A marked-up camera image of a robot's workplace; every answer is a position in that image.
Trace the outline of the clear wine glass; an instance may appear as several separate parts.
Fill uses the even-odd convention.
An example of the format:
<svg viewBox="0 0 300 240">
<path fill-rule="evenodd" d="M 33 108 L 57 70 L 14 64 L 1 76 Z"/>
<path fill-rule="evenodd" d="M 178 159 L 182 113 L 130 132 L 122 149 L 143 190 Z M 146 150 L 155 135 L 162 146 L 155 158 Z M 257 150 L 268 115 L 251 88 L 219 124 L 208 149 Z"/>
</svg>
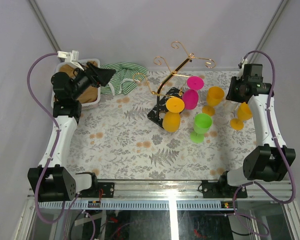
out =
<svg viewBox="0 0 300 240">
<path fill-rule="evenodd" d="M 230 120 L 235 118 L 235 110 L 237 109 L 239 103 L 231 100 L 225 100 L 217 113 L 215 118 L 216 123 L 221 125 L 226 125 L 230 123 Z"/>
</svg>

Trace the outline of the pink plastic wine glass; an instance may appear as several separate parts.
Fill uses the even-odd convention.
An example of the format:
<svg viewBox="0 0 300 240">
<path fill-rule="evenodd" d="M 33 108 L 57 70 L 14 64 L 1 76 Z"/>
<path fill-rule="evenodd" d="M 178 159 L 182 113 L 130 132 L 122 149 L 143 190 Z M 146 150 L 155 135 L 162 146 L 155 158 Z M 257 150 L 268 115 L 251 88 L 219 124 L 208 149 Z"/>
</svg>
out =
<svg viewBox="0 0 300 240">
<path fill-rule="evenodd" d="M 204 81 L 199 76 L 191 76 L 186 81 L 188 90 L 183 94 L 182 100 L 186 110 L 193 110 L 196 108 L 199 101 L 198 91 L 204 87 Z"/>
</svg>

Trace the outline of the gold wine glass rack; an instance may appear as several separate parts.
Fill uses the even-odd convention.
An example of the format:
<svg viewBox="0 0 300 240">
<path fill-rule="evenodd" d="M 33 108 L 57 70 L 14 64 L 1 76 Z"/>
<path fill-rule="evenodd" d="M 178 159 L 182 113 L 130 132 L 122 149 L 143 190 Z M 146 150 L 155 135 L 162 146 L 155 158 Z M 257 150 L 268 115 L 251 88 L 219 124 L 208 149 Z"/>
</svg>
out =
<svg viewBox="0 0 300 240">
<path fill-rule="evenodd" d="M 180 41 L 173 41 L 170 45 L 173 49 L 182 48 L 184 50 L 185 54 L 186 54 L 186 59 L 182 63 L 180 63 L 179 66 L 177 66 L 174 70 L 172 70 L 170 68 L 167 60 L 164 57 L 156 56 L 153 59 L 153 63 L 155 65 L 160 66 L 162 64 L 162 62 L 164 62 L 166 67 L 169 70 L 169 75 L 159 84 L 156 91 L 153 91 L 151 89 L 150 82 L 148 81 L 147 76 L 144 73 L 137 72 L 132 77 L 132 79 L 134 81 L 137 81 L 138 83 L 145 80 L 150 93 L 152 95 L 156 96 L 156 105 L 147 114 L 147 118 L 150 121 L 152 121 L 153 123 L 155 123 L 156 125 L 158 125 L 159 127 L 161 127 L 161 128 L 163 127 L 164 119 L 162 117 L 160 117 L 160 113 L 162 113 L 162 112 L 167 113 L 168 112 L 168 107 L 167 107 L 168 100 L 169 99 L 175 99 L 175 98 L 181 99 L 183 94 L 184 94 L 182 87 L 180 87 L 180 88 L 172 87 L 170 90 L 168 90 L 167 93 L 162 94 L 162 90 L 167 85 L 167 83 L 169 83 L 169 81 L 173 77 L 189 78 L 188 75 L 179 74 L 179 71 L 184 66 L 186 66 L 188 63 L 191 63 L 193 60 L 203 60 L 204 65 L 209 69 L 213 69 L 213 68 L 216 67 L 216 62 L 213 59 L 195 56 L 194 53 L 187 51 L 187 49 L 185 48 L 183 43 L 181 43 Z"/>
</svg>

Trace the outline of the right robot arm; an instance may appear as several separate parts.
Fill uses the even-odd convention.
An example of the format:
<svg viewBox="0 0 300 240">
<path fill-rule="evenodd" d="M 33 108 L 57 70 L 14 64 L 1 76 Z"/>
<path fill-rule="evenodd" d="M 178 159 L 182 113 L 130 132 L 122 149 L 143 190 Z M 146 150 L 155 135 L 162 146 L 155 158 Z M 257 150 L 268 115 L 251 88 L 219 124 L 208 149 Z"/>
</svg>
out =
<svg viewBox="0 0 300 240">
<path fill-rule="evenodd" d="M 280 182 L 296 158 L 281 136 L 274 109 L 272 85 L 263 82 L 262 64 L 241 64 L 231 78 L 226 100 L 247 104 L 252 113 L 256 148 L 244 159 L 243 166 L 224 172 L 218 192 L 223 197 L 234 195 L 241 184 L 253 180 Z"/>
</svg>

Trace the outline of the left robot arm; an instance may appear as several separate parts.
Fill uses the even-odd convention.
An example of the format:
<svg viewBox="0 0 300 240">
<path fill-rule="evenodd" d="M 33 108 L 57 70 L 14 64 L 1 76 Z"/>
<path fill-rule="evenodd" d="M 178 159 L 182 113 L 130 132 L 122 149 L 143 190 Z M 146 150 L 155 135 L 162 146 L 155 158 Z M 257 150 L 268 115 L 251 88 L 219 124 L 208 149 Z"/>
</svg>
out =
<svg viewBox="0 0 300 240">
<path fill-rule="evenodd" d="M 88 62 L 73 71 L 71 78 L 65 72 L 51 77 L 54 96 L 53 130 L 46 153 L 38 167 L 28 170 L 28 180 L 38 202 L 71 201 L 82 192 L 95 197 L 100 190 L 97 177 L 91 172 L 72 174 L 66 169 L 70 144 L 82 113 L 78 98 L 89 87 L 105 87 L 114 76 L 114 69 L 103 69 Z"/>
</svg>

